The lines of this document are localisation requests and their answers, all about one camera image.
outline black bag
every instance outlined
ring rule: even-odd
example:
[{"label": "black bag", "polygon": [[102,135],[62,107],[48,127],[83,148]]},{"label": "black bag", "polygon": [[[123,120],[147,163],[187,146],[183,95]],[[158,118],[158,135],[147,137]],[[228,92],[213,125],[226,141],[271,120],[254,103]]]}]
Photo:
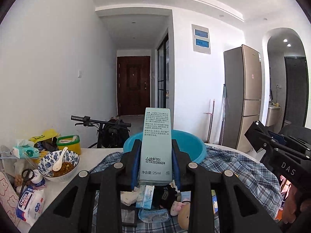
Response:
[{"label": "black bag", "polygon": [[[116,123],[117,120],[110,119],[109,122]],[[105,148],[123,148],[125,141],[129,137],[128,129],[105,124],[103,128],[102,146]]]}]

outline blue panel label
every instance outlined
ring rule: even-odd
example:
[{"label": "blue panel label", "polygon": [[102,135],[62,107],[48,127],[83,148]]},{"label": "blue panel label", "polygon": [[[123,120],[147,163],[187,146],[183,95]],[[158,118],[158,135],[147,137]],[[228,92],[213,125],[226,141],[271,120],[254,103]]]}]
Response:
[{"label": "blue panel label", "polygon": [[203,31],[200,31],[200,30],[194,30],[194,34],[196,36],[199,36],[199,37],[207,37],[208,38],[208,33],[207,32],[203,32]]},{"label": "blue panel label", "polygon": [[197,46],[202,46],[202,47],[207,47],[207,48],[210,46],[208,41],[200,40],[197,38],[195,39],[195,44]]}]

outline green lidded container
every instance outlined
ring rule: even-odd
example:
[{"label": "green lidded container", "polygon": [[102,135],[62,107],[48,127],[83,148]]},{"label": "green lidded container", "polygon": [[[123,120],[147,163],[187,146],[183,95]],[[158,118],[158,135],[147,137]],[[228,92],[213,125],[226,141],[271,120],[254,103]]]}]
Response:
[{"label": "green lidded container", "polygon": [[65,147],[68,147],[68,150],[74,151],[78,155],[81,154],[79,135],[59,137],[56,144],[59,150],[63,150]]}]

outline white table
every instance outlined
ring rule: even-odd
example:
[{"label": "white table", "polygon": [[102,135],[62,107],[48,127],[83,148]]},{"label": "white table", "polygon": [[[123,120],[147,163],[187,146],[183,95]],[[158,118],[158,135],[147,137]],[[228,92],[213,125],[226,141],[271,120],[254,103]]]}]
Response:
[{"label": "white table", "polygon": [[[123,152],[123,148],[114,148],[114,149],[81,149],[80,161],[77,166],[77,173],[86,170],[89,171],[97,166],[108,154],[113,152]],[[43,211],[47,209],[47,207],[54,201],[54,199],[62,192],[62,190],[68,185],[68,183],[72,180],[70,179],[64,183],[52,182],[50,180],[46,180],[44,189],[45,201],[43,206]],[[25,223],[24,221],[20,221],[18,224],[19,231],[21,233],[28,233],[30,229],[30,225]]]}]

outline refrigerator door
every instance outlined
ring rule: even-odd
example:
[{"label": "refrigerator door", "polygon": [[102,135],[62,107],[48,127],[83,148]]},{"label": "refrigerator door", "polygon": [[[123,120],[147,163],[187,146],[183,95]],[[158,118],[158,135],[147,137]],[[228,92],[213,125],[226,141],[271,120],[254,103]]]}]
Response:
[{"label": "refrigerator door", "polygon": [[260,114],[261,100],[244,100],[243,116]]},{"label": "refrigerator door", "polygon": [[244,99],[261,100],[262,78],[259,52],[242,45],[244,63]]},{"label": "refrigerator door", "polygon": [[259,115],[256,116],[250,116],[250,117],[242,117],[242,127],[241,127],[241,133],[240,138],[238,140],[238,147],[237,150],[241,152],[249,152],[252,150],[252,146],[247,140],[247,138],[244,136],[245,132],[248,130],[248,128],[251,126],[251,124],[254,121],[259,120]]}]

